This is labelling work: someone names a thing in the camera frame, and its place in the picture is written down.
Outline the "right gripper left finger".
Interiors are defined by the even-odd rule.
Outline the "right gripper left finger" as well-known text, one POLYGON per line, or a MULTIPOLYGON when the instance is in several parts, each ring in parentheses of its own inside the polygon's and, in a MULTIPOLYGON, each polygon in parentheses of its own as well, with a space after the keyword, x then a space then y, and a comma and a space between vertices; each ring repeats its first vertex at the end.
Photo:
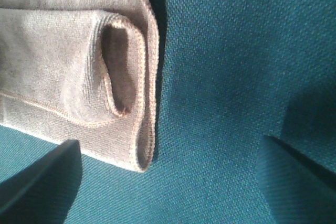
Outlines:
POLYGON ((80 145, 67 140, 1 183, 1 223, 64 223, 80 187, 80 145))

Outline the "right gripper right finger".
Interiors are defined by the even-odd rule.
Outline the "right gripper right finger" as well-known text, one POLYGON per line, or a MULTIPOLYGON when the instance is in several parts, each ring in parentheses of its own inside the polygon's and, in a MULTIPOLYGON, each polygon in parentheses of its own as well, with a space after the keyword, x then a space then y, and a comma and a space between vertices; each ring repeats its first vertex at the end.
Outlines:
POLYGON ((276 223, 335 223, 335 173, 273 136, 264 136, 258 185, 276 223))

